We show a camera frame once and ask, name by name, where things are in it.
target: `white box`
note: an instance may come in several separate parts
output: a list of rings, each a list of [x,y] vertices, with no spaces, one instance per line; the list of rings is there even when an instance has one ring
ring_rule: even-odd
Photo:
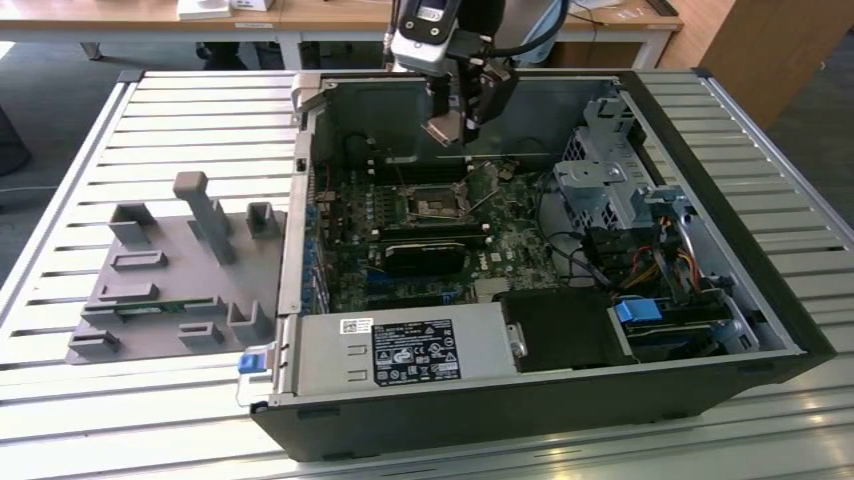
[[[257,10],[266,12],[274,0],[231,0],[231,8],[235,10]]]
[[[231,17],[229,0],[178,0],[178,19],[202,20],[205,18]]]

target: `sticker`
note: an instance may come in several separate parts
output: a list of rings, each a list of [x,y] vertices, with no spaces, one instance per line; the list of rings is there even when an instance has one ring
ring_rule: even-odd
[[[163,313],[161,307],[118,308],[122,315],[143,315],[146,313]]]
[[[452,320],[374,325],[373,331],[377,385],[462,378]]]
[[[342,335],[352,333],[372,333],[373,318],[345,318],[342,319]]]
[[[273,28],[273,23],[235,23],[235,28]]]

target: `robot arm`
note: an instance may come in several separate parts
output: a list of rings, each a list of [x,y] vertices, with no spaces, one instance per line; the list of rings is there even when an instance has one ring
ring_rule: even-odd
[[[569,13],[561,0],[558,21],[532,42],[497,49],[505,0],[396,0],[389,52],[396,66],[428,76],[433,99],[425,129],[444,145],[477,140],[481,126],[505,111],[517,87],[513,57],[557,35]],[[460,89],[460,111],[450,108],[452,83]]]

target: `desk leg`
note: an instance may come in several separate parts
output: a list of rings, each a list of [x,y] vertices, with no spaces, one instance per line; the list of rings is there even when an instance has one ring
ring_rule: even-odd
[[[86,56],[90,57],[90,60],[98,61],[105,58],[105,55],[102,55],[101,42],[81,43],[81,46],[83,47],[83,51],[86,52]]]
[[[641,46],[638,56],[636,57],[636,63],[632,68],[650,69],[657,67],[658,61],[662,58],[662,53],[665,53],[665,47],[668,46],[668,40],[670,40],[672,33],[673,32],[670,30],[646,32],[646,41]]]
[[[279,50],[282,50],[282,62],[286,70],[302,70],[303,58],[299,53],[302,35],[299,32],[282,32],[279,35]]]

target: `green motherboard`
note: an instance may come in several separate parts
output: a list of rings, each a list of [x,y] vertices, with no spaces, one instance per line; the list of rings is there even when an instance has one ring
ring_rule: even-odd
[[[501,291],[558,284],[534,221],[541,172],[517,174],[516,166],[510,160],[481,162],[450,184],[410,185],[402,177],[397,185],[377,185],[368,170],[318,176],[326,185],[318,189],[320,235],[333,312],[485,302]],[[380,228],[461,223],[489,235],[465,249],[458,271],[404,278],[385,271],[390,244],[377,241]]]

